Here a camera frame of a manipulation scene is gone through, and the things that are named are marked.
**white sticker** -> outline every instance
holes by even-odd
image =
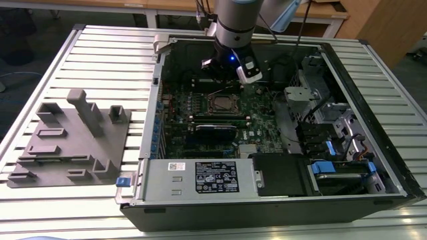
[[[126,7],[135,7],[135,8],[143,8],[145,7],[143,4],[133,4],[133,3],[126,3],[125,6]]]
[[[331,16],[334,19],[346,19],[347,16],[343,16],[343,15],[333,15]]]
[[[167,170],[170,170],[170,171],[185,171],[186,170],[186,163],[185,162],[170,162]]]

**cpu socket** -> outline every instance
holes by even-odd
[[[235,94],[211,95],[207,97],[209,114],[211,115],[239,115],[241,109],[238,105],[239,97]]]

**motherboard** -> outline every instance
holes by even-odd
[[[273,102],[278,92],[261,85],[219,90],[165,86],[166,158],[247,158],[282,153]]]

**barcode sticker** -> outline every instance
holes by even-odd
[[[169,171],[186,171],[186,163],[185,162],[170,162],[167,170]]]

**metal table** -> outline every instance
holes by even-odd
[[[66,101],[70,88],[86,89],[99,108],[123,105],[133,110],[122,171],[135,171],[145,130],[158,33],[202,35],[202,31],[86,26],[72,30],[0,144],[0,239],[52,236],[66,239],[426,239],[427,200],[399,210],[378,212],[351,223],[226,229],[213,231],[141,232],[115,202],[117,186],[7,187],[10,172],[24,151],[39,118],[42,102]],[[267,35],[255,35],[269,39]],[[295,37],[281,37],[295,40]],[[319,41],[303,37],[305,41]],[[323,39],[333,45],[379,122],[427,189],[427,116],[383,64],[371,46],[357,40]],[[126,188],[122,196],[131,196]]]

